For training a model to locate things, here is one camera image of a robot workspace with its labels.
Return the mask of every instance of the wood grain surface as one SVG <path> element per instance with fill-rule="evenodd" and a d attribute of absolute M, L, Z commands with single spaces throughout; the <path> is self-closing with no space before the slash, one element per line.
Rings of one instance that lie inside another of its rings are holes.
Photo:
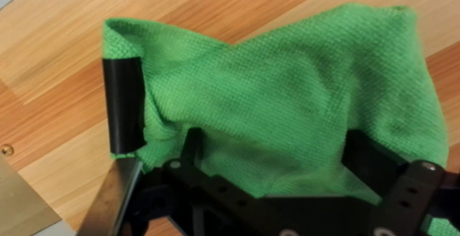
<path fill-rule="evenodd" d="M 78 229 L 110 165 L 101 69 L 108 17 L 158 20 L 236 43 L 346 2 L 409 5 L 460 166 L 460 0 L 14 0 L 0 10 L 0 143 L 5 158 Z M 177 235 L 165 220 L 151 235 Z"/>

